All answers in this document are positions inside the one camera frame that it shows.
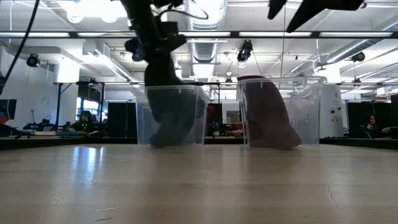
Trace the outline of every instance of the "black cable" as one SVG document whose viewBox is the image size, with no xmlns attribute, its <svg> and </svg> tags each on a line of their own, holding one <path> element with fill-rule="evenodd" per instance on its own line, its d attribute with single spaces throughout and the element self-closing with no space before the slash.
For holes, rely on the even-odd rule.
<svg viewBox="0 0 398 224">
<path fill-rule="evenodd" d="M 14 60 L 12 61 L 10 67 L 8 68 L 8 72 L 7 72 L 6 78 L 5 78 L 5 83 L 7 83 L 8 78 L 10 77 L 11 72 L 14 69 L 14 66 L 17 63 L 17 60 L 18 60 L 18 58 L 19 58 L 19 56 L 20 56 L 20 54 L 22 52 L 22 49 L 25 46 L 26 40 L 27 40 L 27 38 L 29 36 L 30 30 L 32 29 L 32 25 L 33 25 L 33 22 L 34 22 L 35 17 L 36 17 L 37 9 L 39 8 L 39 3 L 40 3 L 40 0 L 36 0 L 35 5 L 33 7 L 32 15 L 30 17 L 29 25 L 27 26 L 27 29 L 26 29 L 25 36 L 24 36 L 24 38 L 23 38 L 23 40 L 22 40 L 22 42 L 21 42 L 21 44 L 20 44 L 20 46 L 18 48 L 17 53 L 15 54 Z"/>
<path fill-rule="evenodd" d="M 179 13 L 179 14 L 183 14 L 183 15 L 186 15 L 186 16 L 189 16 L 189 17 L 192 17 L 192 18 L 195 18 L 195 19 L 201 19 L 201 20 L 207 20 L 207 19 L 209 19 L 209 14 L 207 14 L 207 12 L 204 11 L 202 8 L 201 8 L 201 10 L 202 10 L 202 12 L 205 14 L 205 17 L 195 16 L 195 15 L 192 15 L 192 14 L 190 14 L 190 13 L 188 13 L 188 12 L 179 11 L 179 10 L 176 10 L 176 9 L 171 9 L 171 7 L 169 7 L 168 9 L 166 9 L 166 10 L 162 11 L 161 13 L 159 13 L 159 17 L 162 17 L 162 15 L 165 14 L 166 12 L 177 12 L 177 13 Z"/>
</svg>

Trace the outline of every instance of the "clear plastic bin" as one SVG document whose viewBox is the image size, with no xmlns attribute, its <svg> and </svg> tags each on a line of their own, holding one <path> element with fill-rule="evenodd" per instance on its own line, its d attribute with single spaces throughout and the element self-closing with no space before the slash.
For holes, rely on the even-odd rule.
<svg viewBox="0 0 398 224">
<path fill-rule="evenodd" d="M 200 86 L 150 86 L 137 98 L 138 145 L 192 146 L 205 140 L 210 99 Z"/>
<path fill-rule="evenodd" d="M 326 78 L 249 78 L 238 83 L 248 148 L 319 144 L 320 90 Z"/>
</svg>

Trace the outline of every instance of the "maroon cloth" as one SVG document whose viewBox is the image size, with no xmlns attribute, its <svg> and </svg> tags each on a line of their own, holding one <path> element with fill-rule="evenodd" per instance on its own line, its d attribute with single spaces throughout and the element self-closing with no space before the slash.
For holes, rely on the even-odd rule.
<svg viewBox="0 0 398 224">
<path fill-rule="evenodd" d="M 278 88 L 268 79 L 259 76 L 239 77 L 263 78 L 261 83 L 247 83 L 247 129 L 250 147 L 291 149 L 299 146 L 300 136 L 290 126 L 285 103 Z"/>
</svg>

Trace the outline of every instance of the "table surface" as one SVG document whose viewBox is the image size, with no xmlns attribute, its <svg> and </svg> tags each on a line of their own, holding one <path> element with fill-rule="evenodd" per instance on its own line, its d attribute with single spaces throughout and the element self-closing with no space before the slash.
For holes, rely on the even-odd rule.
<svg viewBox="0 0 398 224">
<path fill-rule="evenodd" d="M 132 145 L 0 151 L 1 223 L 396 223 L 398 152 Z"/>
</svg>

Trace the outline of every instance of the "person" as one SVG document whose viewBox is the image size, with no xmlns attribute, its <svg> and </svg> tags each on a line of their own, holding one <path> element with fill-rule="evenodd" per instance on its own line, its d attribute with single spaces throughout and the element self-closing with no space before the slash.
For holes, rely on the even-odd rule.
<svg viewBox="0 0 398 224">
<path fill-rule="evenodd" d="M 366 131 L 370 134 L 372 138 L 381 138 L 381 133 L 388 133 L 391 130 L 390 128 L 380 128 L 377 125 L 376 116 L 374 114 L 367 116 L 365 123 Z"/>
<path fill-rule="evenodd" d="M 89 111 L 82 111 L 80 120 L 74 123 L 69 131 L 76 131 L 79 134 L 87 134 L 92 132 L 93 129 L 93 116 Z"/>
</svg>

